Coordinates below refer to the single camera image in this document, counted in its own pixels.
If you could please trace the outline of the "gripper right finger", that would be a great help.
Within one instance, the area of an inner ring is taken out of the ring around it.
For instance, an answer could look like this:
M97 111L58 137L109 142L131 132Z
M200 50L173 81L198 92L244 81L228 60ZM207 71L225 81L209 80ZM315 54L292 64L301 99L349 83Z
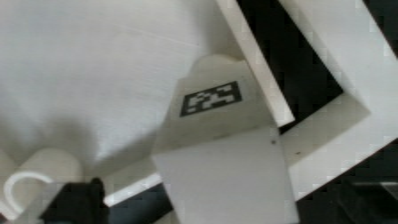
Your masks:
M398 182L347 182L344 210L356 224L398 224Z

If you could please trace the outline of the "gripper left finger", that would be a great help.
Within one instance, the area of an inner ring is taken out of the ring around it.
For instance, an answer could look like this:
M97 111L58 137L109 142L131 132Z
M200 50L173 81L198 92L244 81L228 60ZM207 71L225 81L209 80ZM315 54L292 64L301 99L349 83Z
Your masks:
M106 185L100 178L86 183L68 183L42 213L45 224L109 224Z

